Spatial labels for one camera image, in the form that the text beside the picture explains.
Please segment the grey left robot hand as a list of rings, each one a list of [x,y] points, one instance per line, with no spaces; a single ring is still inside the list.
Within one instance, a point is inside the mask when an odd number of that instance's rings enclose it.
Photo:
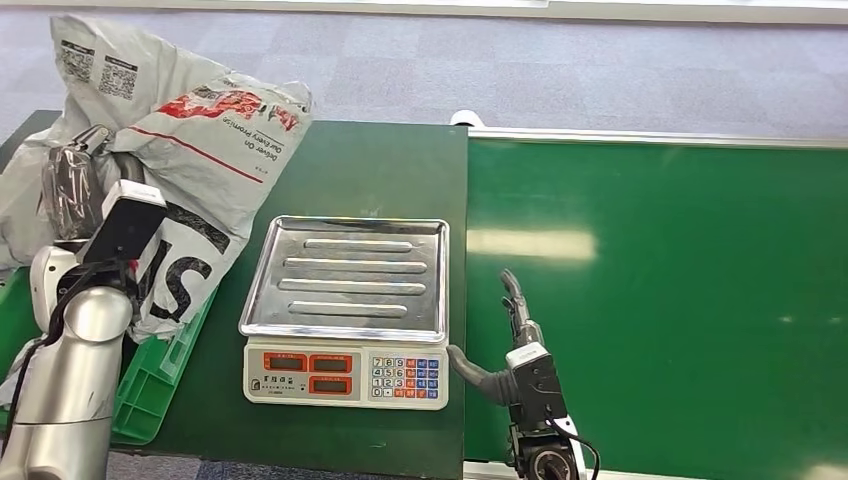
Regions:
[[[132,154],[113,156],[121,180],[117,195],[107,204],[107,194],[95,168],[112,132],[96,124],[75,135],[66,145],[50,150],[42,169],[42,197],[58,243],[84,240],[106,246],[121,245],[146,238],[161,223],[161,209],[135,195],[145,187],[140,161]]]

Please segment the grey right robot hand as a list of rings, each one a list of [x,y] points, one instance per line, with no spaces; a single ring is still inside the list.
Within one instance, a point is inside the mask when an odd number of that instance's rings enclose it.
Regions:
[[[513,350],[533,342],[543,345],[541,327],[531,319],[527,300],[517,277],[505,268],[499,278],[508,293],[501,299],[501,303],[510,318]],[[453,371],[490,402],[506,407],[520,402],[518,386],[511,368],[489,372],[469,361],[463,350],[456,345],[449,344],[446,351]]]

